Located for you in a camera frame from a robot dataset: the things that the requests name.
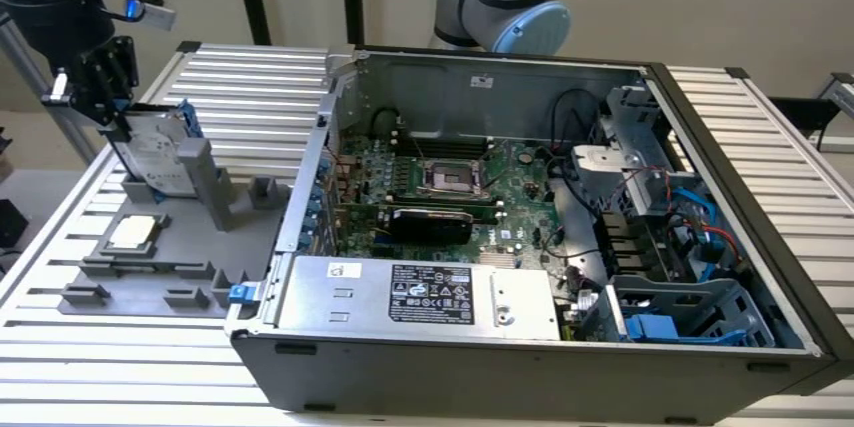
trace white wall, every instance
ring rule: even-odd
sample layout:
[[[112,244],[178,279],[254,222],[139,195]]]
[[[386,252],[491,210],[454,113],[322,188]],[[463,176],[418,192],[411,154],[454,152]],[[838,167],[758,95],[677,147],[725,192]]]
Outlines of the white wall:
[[[834,70],[854,70],[850,0],[565,0],[574,15],[561,54],[741,66],[775,95],[810,95]],[[242,0],[168,0],[179,10],[171,33],[120,27],[135,36],[144,85],[180,40],[248,43]],[[274,41],[342,43],[343,0],[266,0]],[[426,45],[434,0],[366,0],[367,42]],[[39,108],[0,59],[0,108]]]

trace sticker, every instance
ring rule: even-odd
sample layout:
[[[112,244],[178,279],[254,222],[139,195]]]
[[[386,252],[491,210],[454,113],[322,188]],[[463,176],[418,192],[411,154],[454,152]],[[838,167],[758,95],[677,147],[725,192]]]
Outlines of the sticker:
[[[481,77],[477,75],[471,77],[471,86],[479,89],[491,89],[493,82],[495,82],[495,78],[493,77]]]
[[[358,279],[362,277],[362,264],[358,262],[330,262],[326,276]]]
[[[471,269],[392,265],[388,317],[395,322],[474,325]]]

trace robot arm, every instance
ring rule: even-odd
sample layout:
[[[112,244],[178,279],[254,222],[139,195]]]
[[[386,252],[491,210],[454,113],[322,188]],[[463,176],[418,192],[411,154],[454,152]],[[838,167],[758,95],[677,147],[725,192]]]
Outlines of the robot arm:
[[[103,0],[0,0],[56,77],[43,103],[70,106],[102,126],[114,122],[138,85],[134,43],[130,37],[115,37],[114,20],[138,22],[147,6],[163,5],[163,0],[128,2],[128,14],[118,14]]]
[[[570,31],[558,0],[436,0],[432,47],[553,55]]]

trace power supply label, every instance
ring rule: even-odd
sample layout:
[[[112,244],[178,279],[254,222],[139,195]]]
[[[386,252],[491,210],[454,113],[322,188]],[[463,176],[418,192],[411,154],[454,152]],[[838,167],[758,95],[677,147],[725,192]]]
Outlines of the power supply label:
[[[474,325],[471,269],[392,265],[388,317],[395,322]]]

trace motherboard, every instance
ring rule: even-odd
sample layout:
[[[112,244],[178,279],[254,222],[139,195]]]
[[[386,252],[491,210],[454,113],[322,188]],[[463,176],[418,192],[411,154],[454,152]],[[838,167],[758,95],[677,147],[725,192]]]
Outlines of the motherboard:
[[[541,246],[561,223],[535,145],[355,136],[339,152],[339,255],[558,267]]]

